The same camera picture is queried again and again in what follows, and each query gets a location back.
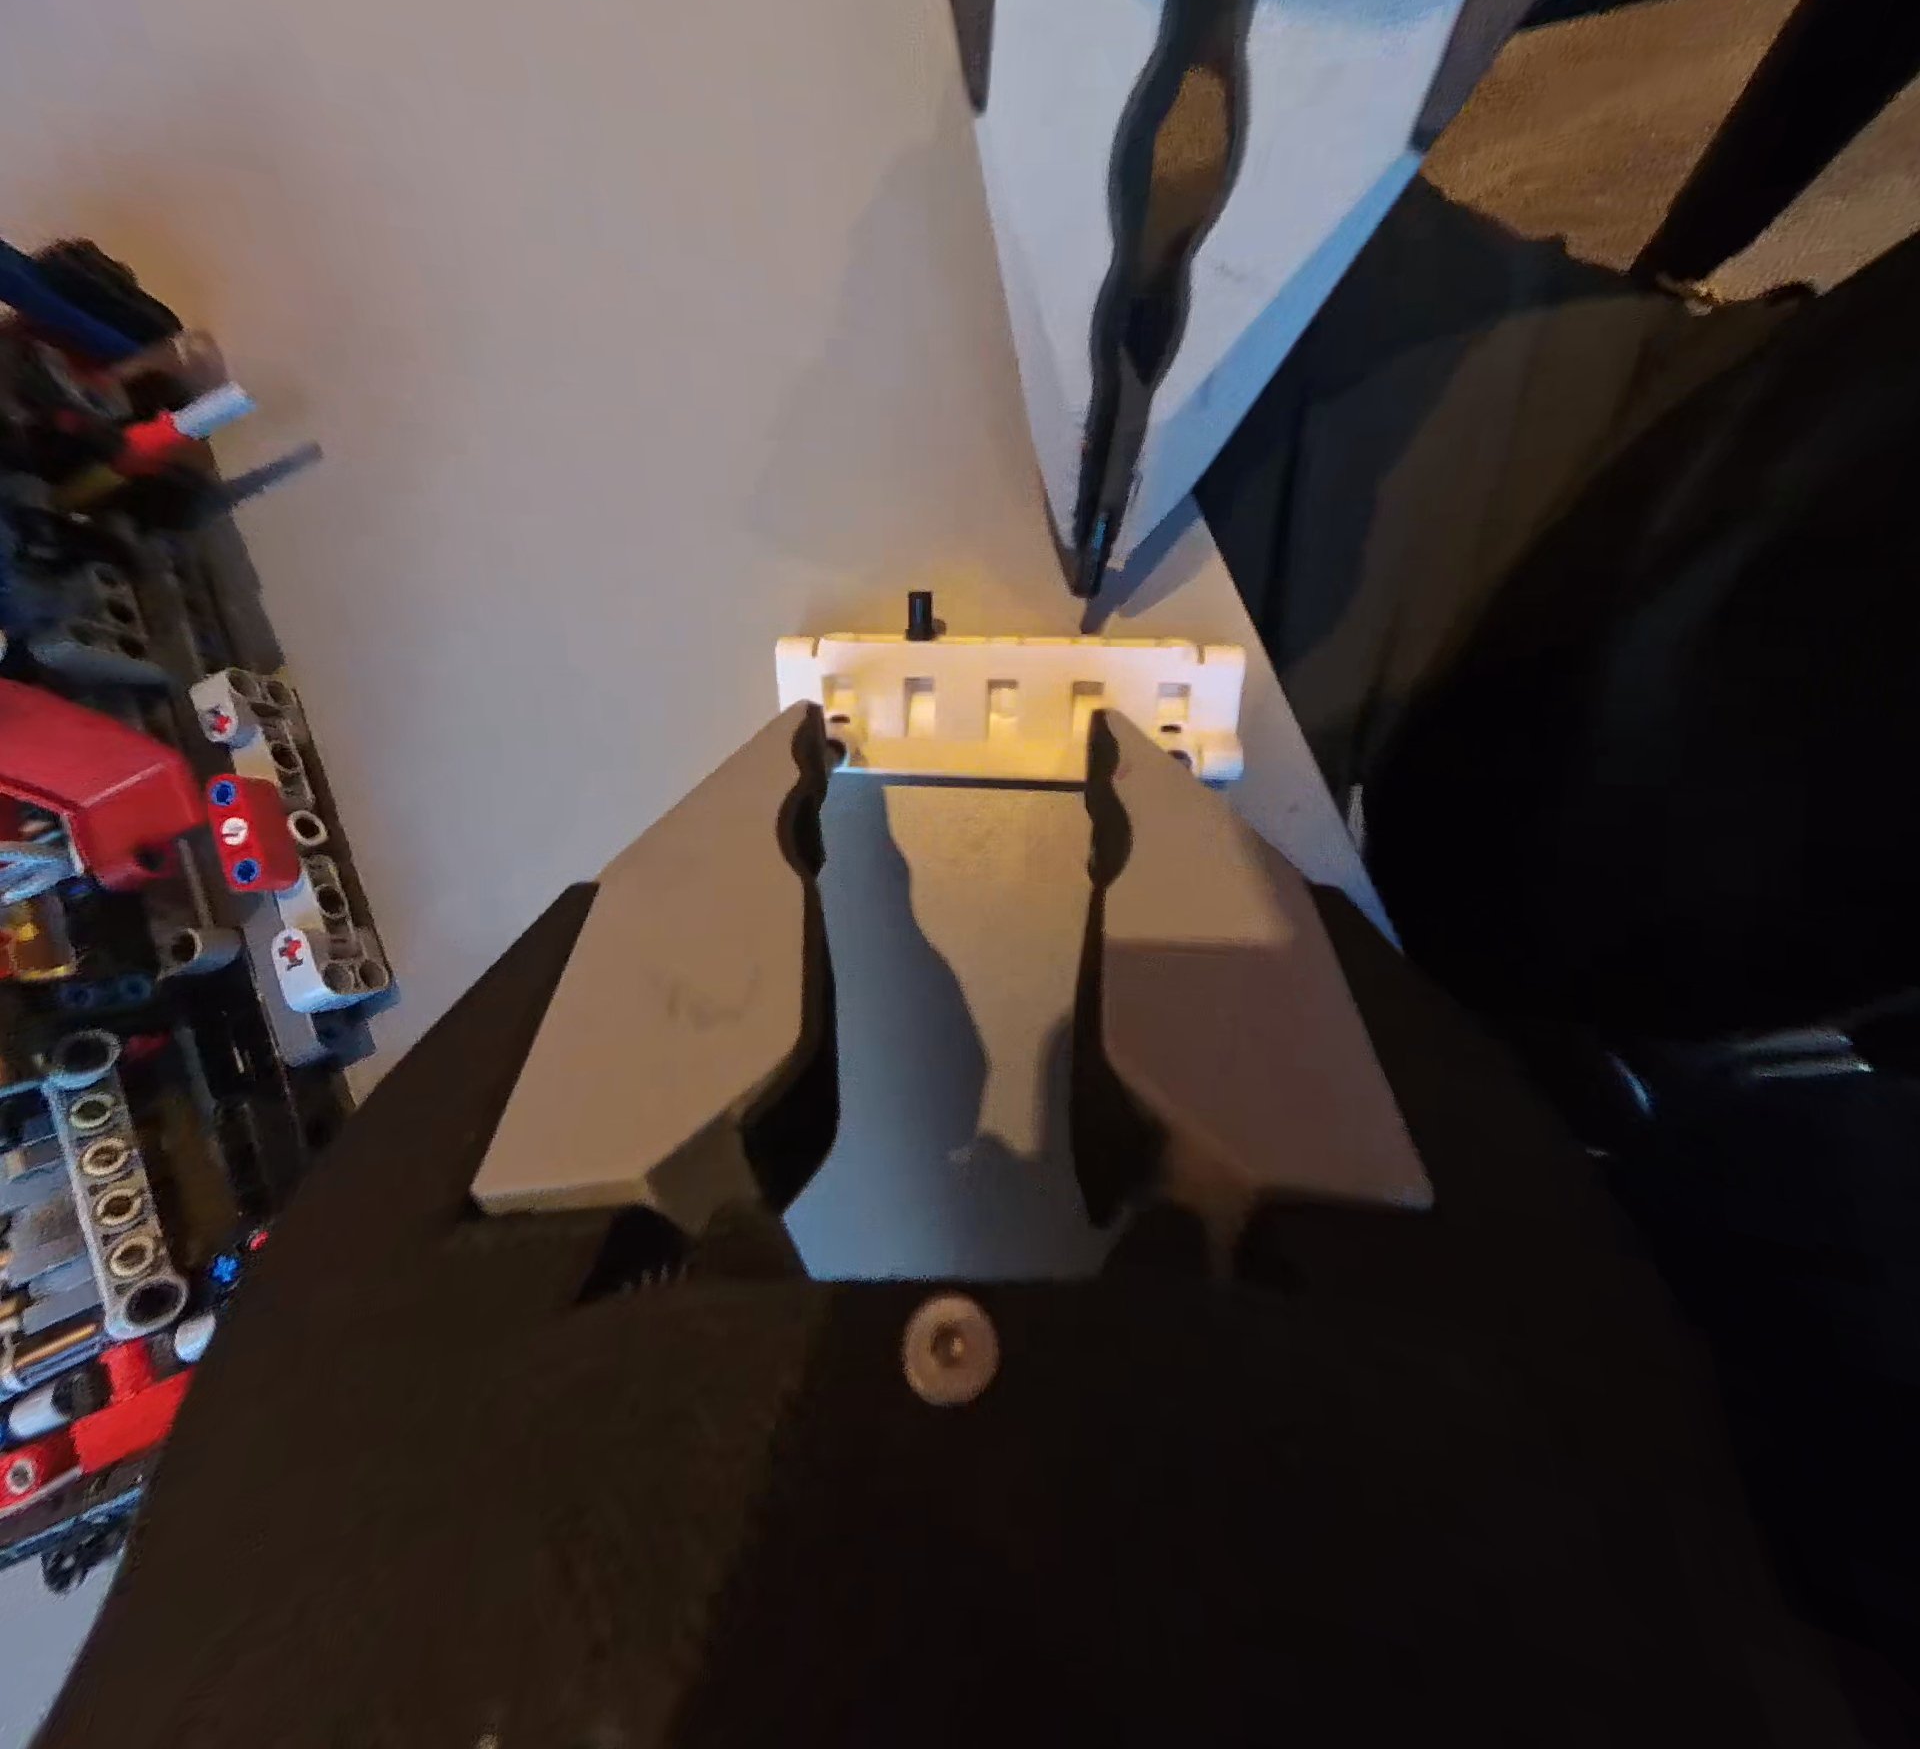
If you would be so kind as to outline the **toy brick car model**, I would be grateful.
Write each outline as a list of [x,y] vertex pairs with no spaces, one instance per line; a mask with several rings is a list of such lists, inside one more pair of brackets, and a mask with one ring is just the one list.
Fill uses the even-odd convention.
[[4,1567],[124,1549],[397,975],[235,524],[213,336],[4,247]]

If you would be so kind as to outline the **light grey desk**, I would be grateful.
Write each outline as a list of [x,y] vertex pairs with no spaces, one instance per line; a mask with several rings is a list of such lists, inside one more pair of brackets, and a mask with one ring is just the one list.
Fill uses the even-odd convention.
[[471,1194],[595,883],[844,588],[1064,603],[948,0],[6,0],[6,222],[205,291],[413,1037],[210,1346],[41,1744],[1287,1744],[1202,1281],[583,1286]]

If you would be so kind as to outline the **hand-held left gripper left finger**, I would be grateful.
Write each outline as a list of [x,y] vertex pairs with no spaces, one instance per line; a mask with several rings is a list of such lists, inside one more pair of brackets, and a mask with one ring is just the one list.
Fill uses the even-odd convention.
[[836,760],[821,707],[788,707],[609,860],[474,1178],[482,1214],[799,1201],[839,1126]]

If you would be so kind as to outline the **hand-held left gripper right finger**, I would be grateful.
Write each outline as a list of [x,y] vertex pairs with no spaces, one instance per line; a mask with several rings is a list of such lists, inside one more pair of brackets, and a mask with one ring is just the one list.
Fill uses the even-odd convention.
[[1118,709],[1087,744],[1069,1150],[1087,1217],[1236,1230],[1273,1201],[1429,1213],[1432,1183],[1315,886]]

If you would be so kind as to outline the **white toy brick panel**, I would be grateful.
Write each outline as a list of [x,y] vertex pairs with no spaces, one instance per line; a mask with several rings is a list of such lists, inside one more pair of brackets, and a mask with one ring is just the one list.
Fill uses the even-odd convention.
[[820,705],[844,766],[913,785],[1087,781],[1123,716],[1206,785],[1236,785],[1248,656],[1175,635],[788,635],[778,705]]

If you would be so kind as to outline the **person's torso in dark clothing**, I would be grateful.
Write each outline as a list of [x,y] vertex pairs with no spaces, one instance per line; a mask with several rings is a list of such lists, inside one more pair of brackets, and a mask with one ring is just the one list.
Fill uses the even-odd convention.
[[1416,178],[1202,482],[1388,921],[1713,1348],[1916,1744],[1916,236],[1701,307]]

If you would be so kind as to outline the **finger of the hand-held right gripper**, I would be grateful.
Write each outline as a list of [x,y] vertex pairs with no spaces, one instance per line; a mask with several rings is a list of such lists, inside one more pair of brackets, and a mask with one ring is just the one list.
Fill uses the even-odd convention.
[[1112,267],[1112,160],[1165,0],[995,0],[975,123],[1050,531],[1071,568],[1092,319]]
[[1466,0],[1165,0],[1113,139],[1092,514],[1127,561],[1308,321],[1311,267],[1404,166]]

